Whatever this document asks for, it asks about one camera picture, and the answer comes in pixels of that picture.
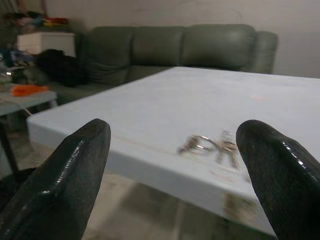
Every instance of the green leather sofa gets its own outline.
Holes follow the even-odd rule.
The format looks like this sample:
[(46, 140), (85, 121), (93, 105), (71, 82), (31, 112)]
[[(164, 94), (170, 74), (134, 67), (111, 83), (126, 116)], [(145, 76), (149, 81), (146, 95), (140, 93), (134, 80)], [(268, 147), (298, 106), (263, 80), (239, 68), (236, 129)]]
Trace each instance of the green leather sofa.
[(276, 34), (244, 24), (101, 26), (79, 57), (89, 84), (49, 86), (63, 104), (176, 66), (271, 74), (277, 45)]

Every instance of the wall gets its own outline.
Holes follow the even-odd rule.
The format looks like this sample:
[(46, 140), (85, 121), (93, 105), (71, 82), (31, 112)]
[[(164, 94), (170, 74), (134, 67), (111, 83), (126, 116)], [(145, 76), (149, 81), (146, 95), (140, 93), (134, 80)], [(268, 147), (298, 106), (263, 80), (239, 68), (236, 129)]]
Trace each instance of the wall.
[(96, 26), (249, 24), (279, 36), (274, 72), (320, 78), (319, 0), (47, 0), (51, 17)]

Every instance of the sofa armrest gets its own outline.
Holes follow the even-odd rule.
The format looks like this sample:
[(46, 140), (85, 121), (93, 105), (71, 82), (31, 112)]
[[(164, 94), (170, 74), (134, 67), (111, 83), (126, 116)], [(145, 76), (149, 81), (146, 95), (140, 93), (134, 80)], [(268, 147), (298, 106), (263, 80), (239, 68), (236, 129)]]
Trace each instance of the sofa armrest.
[(250, 62), (244, 72), (272, 74), (278, 46), (278, 36), (268, 31), (258, 31)]

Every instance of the tiled floor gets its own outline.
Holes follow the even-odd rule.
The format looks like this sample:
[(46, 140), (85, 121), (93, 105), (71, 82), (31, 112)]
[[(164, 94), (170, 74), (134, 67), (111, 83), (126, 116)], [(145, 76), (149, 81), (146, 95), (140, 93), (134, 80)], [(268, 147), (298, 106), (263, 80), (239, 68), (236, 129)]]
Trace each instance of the tiled floor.
[[(27, 130), (9, 133), (20, 169), (45, 159), (33, 151)], [(105, 173), (82, 240), (173, 240), (178, 199)], [(180, 240), (271, 240), (271, 236), (185, 204)]]

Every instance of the white table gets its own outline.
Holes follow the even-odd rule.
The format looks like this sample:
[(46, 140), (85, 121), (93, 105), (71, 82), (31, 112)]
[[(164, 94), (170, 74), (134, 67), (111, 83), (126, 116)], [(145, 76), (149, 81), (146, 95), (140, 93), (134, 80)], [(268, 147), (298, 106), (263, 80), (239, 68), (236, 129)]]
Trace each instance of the white table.
[(216, 155), (179, 156), (177, 148), (192, 134), (218, 140), (257, 119), (320, 159), (319, 92), (319, 79), (175, 67), (36, 114), (28, 128), (32, 142), (54, 149), (88, 121), (105, 120), (112, 132), (106, 171), (274, 234), (245, 170), (217, 164)]
[[(14, 126), (16, 120), (15, 112), (37, 106), (43, 103), (49, 103), (50, 107), (57, 106), (57, 94), (54, 91), (44, 91), (28, 96), (12, 96), (9, 92), (0, 92), (0, 117), (7, 115), (10, 126)], [(12, 174), (5, 151), (0, 143), (0, 177), (3, 178)]]

